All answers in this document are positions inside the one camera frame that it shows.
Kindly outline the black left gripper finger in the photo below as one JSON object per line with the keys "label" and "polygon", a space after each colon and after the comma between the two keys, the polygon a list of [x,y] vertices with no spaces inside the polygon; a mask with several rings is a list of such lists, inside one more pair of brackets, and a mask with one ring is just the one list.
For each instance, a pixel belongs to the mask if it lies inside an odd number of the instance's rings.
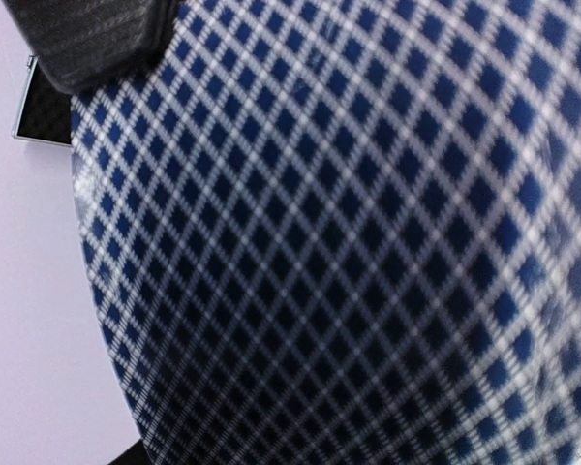
{"label": "black left gripper finger", "polygon": [[148,454],[143,441],[137,441],[118,457],[109,462],[109,465],[148,465]]}

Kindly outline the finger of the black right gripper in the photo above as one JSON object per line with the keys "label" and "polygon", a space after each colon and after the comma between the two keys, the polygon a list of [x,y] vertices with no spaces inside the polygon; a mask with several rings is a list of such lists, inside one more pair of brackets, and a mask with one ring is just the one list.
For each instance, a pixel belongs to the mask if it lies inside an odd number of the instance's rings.
{"label": "finger of the black right gripper", "polygon": [[175,0],[6,1],[19,32],[55,89],[77,93],[163,56]]}

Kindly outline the blue playing card deck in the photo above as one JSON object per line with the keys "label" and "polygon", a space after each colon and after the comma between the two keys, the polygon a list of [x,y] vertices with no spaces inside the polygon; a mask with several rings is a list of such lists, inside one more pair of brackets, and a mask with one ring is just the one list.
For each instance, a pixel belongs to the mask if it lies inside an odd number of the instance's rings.
{"label": "blue playing card deck", "polygon": [[72,100],[155,464],[569,464],[581,1],[189,1]]}

